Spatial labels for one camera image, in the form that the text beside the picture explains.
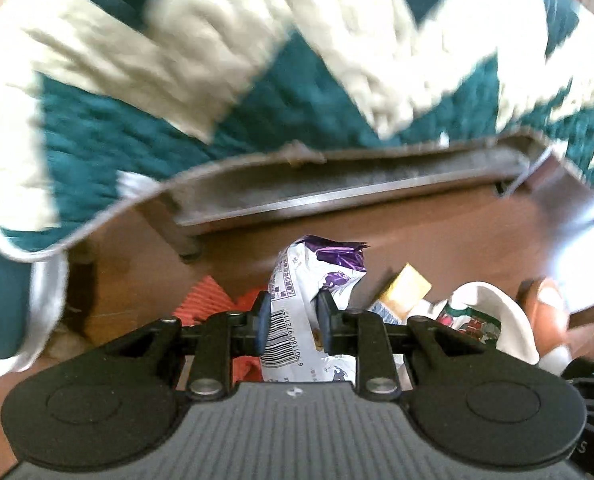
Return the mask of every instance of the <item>wooden floor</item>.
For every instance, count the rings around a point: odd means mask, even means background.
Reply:
[[[263,286],[278,252],[304,234],[370,245],[368,273],[353,291],[354,305],[367,304],[407,262],[432,283],[430,300],[475,280],[514,296],[525,278],[550,274],[562,282],[575,310],[594,304],[594,196],[588,200],[568,181],[504,200],[484,186],[214,233],[203,237],[203,256],[190,266],[130,211],[92,239],[98,253],[94,296],[90,276],[75,269],[71,298],[90,310],[85,332],[102,344],[170,314],[206,274],[233,298]],[[594,324],[571,330],[570,345],[574,354],[594,358]],[[0,405],[20,379],[0,380]],[[0,428],[0,475],[13,463]]]

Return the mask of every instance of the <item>printed plastic bag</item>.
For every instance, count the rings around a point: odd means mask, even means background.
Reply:
[[[470,306],[458,310],[446,303],[437,321],[493,348],[501,334],[501,322],[496,317]]]
[[[327,288],[339,310],[364,276],[363,243],[341,243],[305,236],[283,251],[268,283],[271,321],[261,356],[264,381],[355,380],[355,358],[329,356],[319,341],[313,300]]]

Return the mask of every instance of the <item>barcode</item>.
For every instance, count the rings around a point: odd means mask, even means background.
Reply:
[[[266,349],[260,357],[267,368],[279,368],[299,361],[297,339],[293,335],[293,324],[287,318],[286,310],[277,310],[270,315],[270,329]]]

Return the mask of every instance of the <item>blanket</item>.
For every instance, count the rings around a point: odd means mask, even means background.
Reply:
[[[9,0],[0,252],[45,259],[294,141],[441,150],[522,126],[594,186],[594,16],[575,0]]]
[[[34,264],[0,255],[0,377],[35,362],[62,314],[67,278],[64,254]]]

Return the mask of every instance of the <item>clutter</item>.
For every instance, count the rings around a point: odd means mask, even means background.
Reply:
[[[272,314],[260,359],[265,381],[355,380],[354,357],[323,351],[312,300],[327,288],[338,309],[345,310],[353,287],[366,273],[366,247],[309,235],[280,254],[268,283]]]

